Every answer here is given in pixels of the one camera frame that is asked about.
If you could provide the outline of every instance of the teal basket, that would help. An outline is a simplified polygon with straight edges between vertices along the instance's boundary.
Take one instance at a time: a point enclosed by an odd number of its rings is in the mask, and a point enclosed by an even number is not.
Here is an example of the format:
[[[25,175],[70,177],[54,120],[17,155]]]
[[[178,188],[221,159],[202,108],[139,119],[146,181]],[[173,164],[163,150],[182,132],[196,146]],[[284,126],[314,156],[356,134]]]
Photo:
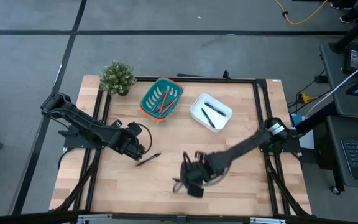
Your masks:
[[[167,107],[168,109],[163,108],[163,113],[160,115],[160,110],[157,109],[163,104],[164,93],[167,93],[164,105],[169,105],[170,103],[171,105]],[[157,121],[163,121],[177,105],[182,94],[183,87],[180,84],[168,78],[159,78],[147,91],[139,106],[147,116]]]

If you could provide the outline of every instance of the chair wheel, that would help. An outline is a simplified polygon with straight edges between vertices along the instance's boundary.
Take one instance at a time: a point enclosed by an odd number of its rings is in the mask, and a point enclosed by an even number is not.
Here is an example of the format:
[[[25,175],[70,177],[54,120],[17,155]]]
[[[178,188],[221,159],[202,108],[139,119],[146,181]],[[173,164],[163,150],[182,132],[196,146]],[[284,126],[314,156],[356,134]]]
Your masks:
[[[336,194],[336,195],[340,195],[341,192],[338,191],[338,189],[334,186],[334,187],[330,187],[329,188],[331,190],[332,193]]]

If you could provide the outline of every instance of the marker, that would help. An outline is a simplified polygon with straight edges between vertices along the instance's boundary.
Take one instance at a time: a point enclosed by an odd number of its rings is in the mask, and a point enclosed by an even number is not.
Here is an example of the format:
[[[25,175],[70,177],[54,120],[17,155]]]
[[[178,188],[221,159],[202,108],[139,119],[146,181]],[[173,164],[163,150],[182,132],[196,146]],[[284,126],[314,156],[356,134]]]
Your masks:
[[[212,110],[215,110],[218,114],[220,114],[220,115],[222,115],[222,116],[226,116],[226,114],[224,114],[222,111],[216,109],[216,108],[215,108],[214,106],[212,106],[211,104],[209,104],[209,103],[204,103],[204,104],[205,104],[205,106],[211,108]]]
[[[160,155],[161,155],[161,153],[156,153],[156,154],[152,155],[152,157],[150,157],[150,158],[148,158],[148,159],[136,164],[136,166],[140,166],[142,164],[145,164],[146,162],[148,162],[148,161],[150,161],[150,160],[152,160],[152,159],[154,159],[154,158],[156,158],[156,157],[158,157]]]
[[[206,119],[208,119],[209,125],[211,125],[212,128],[215,128],[215,124],[212,123],[211,119],[209,118],[208,114],[206,114],[205,110],[201,108],[203,111],[203,114],[206,116]]]

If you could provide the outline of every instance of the potted plant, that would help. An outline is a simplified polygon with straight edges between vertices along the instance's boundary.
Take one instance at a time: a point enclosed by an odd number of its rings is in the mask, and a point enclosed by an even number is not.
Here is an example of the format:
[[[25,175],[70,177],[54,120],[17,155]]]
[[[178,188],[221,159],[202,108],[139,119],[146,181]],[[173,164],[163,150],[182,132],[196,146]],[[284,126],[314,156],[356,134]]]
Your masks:
[[[136,82],[133,71],[134,69],[124,62],[113,61],[112,65],[106,66],[101,72],[100,89],[110,95],[127,95],[129,88]]]

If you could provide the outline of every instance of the pen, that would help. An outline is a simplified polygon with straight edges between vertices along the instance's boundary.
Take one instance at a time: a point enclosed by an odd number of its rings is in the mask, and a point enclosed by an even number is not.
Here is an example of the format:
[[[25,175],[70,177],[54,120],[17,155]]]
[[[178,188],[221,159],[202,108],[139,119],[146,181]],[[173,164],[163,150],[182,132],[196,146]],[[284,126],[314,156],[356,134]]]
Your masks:
[[[211,125],[212,128],[215,128],[215,124],[212,123],[211,119],[209,118],[208,114],[206,114],[205,110],[201,108],[203,111],[203,114],[206,116],[206,119],[208,119],[209,125]]]
[[[164,107],[166,107],[166,106],[167,107],[161,112],[161,114],[164,114],[175,103],[176,100],[177,99],[174,99],[171,102],[169,102],[168,104],[166,104]]]
[[[156,154],[152,155],[150,158],[148,158],[148,159],[136,164],[136,166],[140,166],[142,164],[145,164],[146,162],[148,162],[148,161],[150,161],[150,160],[152,160],[152,159],[154,159],[154,158],[156,158],[156,157],[158,157],[160,155],[161,155],[161,153],[156,153]]]
[[[160,114],[161,115],[161,112],[162,112],[162,108],[164,107],[164,104],[165,104],[165,100],[167,99],[167,96],[168,96],[168,90],[165,92],[165,96],[164,96],[164,99],[162,100],[162,104],[161,104],[161,108],[160,108]]]
[[[154,109],[156,109],[157,106],[160,104],[160,102],[162,101],[162,99],[165,98],[166,95],[167,95],[167,92],[165,92],[165,93],[161,96],[161,98],[158,100],[158,102],[157,102],[157,103],[155,104],[155,106],[153,107],[152,113],[153,113]]]
[[[212,110],[215,110],[218,114],[220,114],[220,115],[222,115],[222,116],[226,116],[226,114],[224,114],[222,111],[216,109],[216,108],[215,108],[214,106],[212,106],[211,104],[209,104],[209,103],[204,103],[204,104],[205,104],[205,106],[211,108]]]
[[[172,103],[173,103],[175,100],[172,100],[171,102],[167,103],[166,105],[163,105],[162,108],[165,109],[167,106],[171,106]],[[156,113],[156,112],[159,111],[159,110],[160,110],[160,108],[156,108],[155,110],[153,110],[152,113]]]

